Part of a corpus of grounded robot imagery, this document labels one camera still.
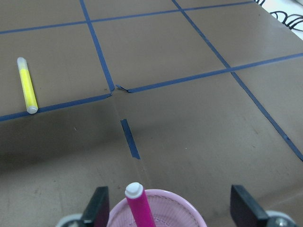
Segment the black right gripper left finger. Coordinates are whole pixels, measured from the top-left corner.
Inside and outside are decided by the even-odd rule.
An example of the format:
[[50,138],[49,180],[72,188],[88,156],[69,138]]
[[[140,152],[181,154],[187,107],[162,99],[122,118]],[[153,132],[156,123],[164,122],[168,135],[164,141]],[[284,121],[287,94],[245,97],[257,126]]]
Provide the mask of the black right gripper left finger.
[[107,186],[97,187],[81,221],[86,227],[106,227],[109,220],[109,190]]

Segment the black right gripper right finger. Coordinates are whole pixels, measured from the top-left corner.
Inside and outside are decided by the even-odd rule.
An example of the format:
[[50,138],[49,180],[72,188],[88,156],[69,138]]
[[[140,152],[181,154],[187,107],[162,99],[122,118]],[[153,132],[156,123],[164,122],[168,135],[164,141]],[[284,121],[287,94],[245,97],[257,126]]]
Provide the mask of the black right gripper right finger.
[[269,216],[242,185],[231,186],[230,214],[237,227],[265,227]]

